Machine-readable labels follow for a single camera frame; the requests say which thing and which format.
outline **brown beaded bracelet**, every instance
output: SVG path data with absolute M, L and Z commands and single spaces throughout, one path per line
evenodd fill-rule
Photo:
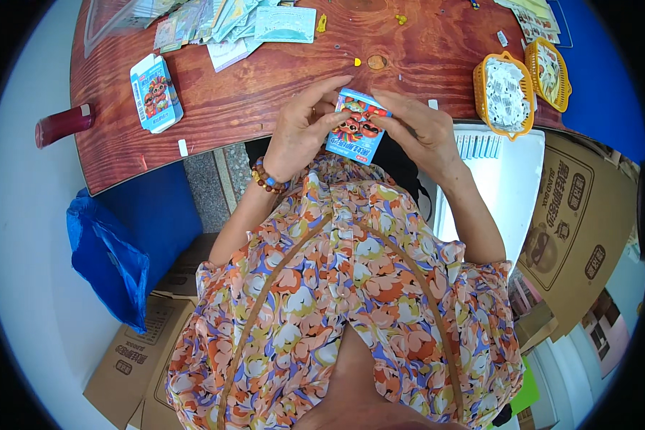
M 277 182 L 267 174 L 266 168 L 263 167 L 263 157 L 256 160 L 256 163 L 251 167 L 251 177 L 259 186 L 265 188 L 268 193 L 282 194 L 289 188 L 289 181 L 285 183 Z

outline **wooden table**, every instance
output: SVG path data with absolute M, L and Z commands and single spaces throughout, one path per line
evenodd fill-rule
M 327 31 L 310 45 L 265 43 L 247 59 L 215 73 L 205 46 L 164 54 L 184 117 L 160 134 L 139 124 L 129 69 L 153 48 L 155 24 L 128 37 L 109 37 L 84 59 L 89 0 L 76 24 L 71 55 L 71 105 L 93 103 L 94 126 L 76 135 L 82 170 L 92 194 L 189 155 L 272 134 L 280 107 L 311 82 L 353 74 L 349 84 L 368 93 L 373 86 L 437 99 L 455 119 L 478 118 L 473 69 L 493 52 L 507 49 L 524 59 L 523 34 L 514 14 L 492 0 L 473 10 L 467 0 L 301 0 L 301 7 L 327 14 Z M 396 14 L 408 21 L 398 25 Z M 502 30 L 509 45 L 501 47 Z M 373 70 L 367 59 L 386 58 Z M 362 64 L 354 67 L 353 59 Z M 563 129 L 561 115 L 539 99 L 535 125 Z

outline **yellow plastic piece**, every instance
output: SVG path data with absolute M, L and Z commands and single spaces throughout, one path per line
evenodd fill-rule
M 556 93 L 555 100 L 549 100 L 542 92 L 537 63 L 538 43 L 548 47 L 550 51 L 556 54 L 556 58 L 559 60 L 559 92 Z M 559 51 L 556 50 L 556 47 L 542 37 L 528 43 L 528 47 L 525 48 L 525 66 L 528 68 L 530 75 L 532 76 L 533 91 L 535 91 L 544 101 L 550 103 L 551 106 L 559 112 L 566 112 L 566 109 L 569 107 L 569 96 L 572 91 L 571 82 L 569 82 L 566 62 L 561 54 L 559 54 Z
M 511 134 L 510 132 L 505 132 L 504 130 L 494 128 L 490 123 L 490 118 L 488 117 L 488 101 L 487 96 L 485 95 L 485 86 L 487 84 L 485 63 L 487 63 L 490 58 L 496 58 L 497 60 L 503 61 L 504 63 L 514 64 L 521 70 L 521 73 L 524 74 L 524 78 L 519 81 L 519 84 L 521 85 L 521 91 L 524 92 L 524 100 L 530 103 L 531 109 L 530 115 L 521 123 L 521 125 L 524 127 L 522 132 Z M 475 67 L 475 69 L 473 70 L 473 89 L 475 92 L 475 110 L 478 113 L 478 116 L 480 116 L 480 118 L 485 121 L 485 124 L 487 124 L 494 133 L 505 135 L 509 138 L 509 140 L 513 141 L 520 135 L 527 134 L 533 128 L 533 116 L 535 112 L 533 112 L 532 107 L 534 103 L 533 97 L 535 96 L 535 93 L 532 89 L 532 79 L 530 77 L 530 72 L 528 72 L 528 69 L 525 68 L 525 64 L 512 57 L 508 51 L 504 51 L 501 54 L 490 54 L 483 59 L 482 63 L 478 64 Z
M 316 29 L 316 31 L 318 31 L 320 33 L 324 33 L 325 32 L 325 24 L 327 24 L 327 15 L 322 14 L 322 16 L 320 17 L 320 20 L 318 21 L 318 28 Z

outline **hand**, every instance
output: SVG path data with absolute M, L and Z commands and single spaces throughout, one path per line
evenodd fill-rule
M 416 99 L 391 91 L 373 89 L 372 92 L 393 117 L 400 118 L 415 130 L 417 138 L 394 118 L 372 116 L 373 123 L 387 130 L 430 179 L 445 187 L 468 169 L 456 148 L 454 124 L 446 112 L 428 108 Z
M 339 93 L 335 89 L 353 76 L 318 81 L 297 94 L 279 113 L 275 132 L 263 159 L 263 168 L 277 182 L 286 182 L 309 165 L 323 139 L 347 120 L 349 112 L 334 112 Z

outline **orange floral pattern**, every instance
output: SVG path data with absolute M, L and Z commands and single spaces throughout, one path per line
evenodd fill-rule
M 228 395 L 229 429 L 286 429 L 325 397 L 344 323 L 376 360 L 376 388 L 436 422 L 490 423 L 518 392 L 524 366 L 506 292 L 510 262 L 462 263 L 465 245 L 441 242 L 415 202 L 377 166 L 322 153 L 284 201 L 215 267 L 197 271 L 199 305 L 172 355 L 168 401 L 187 429 L 214 429 Z M 243 332 L 268 276 L 331 215 L 272 282 L 253 328 Z M 373 236 L 360 225 L 382 237 Z M 438 300 L 442 339 L 416 275 L 384 240 L 412 258 Z M 240 357 L 232 355 L 247 336 Z M 454 352 L 450 375 L 443 342 Z M 238 366 L 230 393 L 228 366 Z

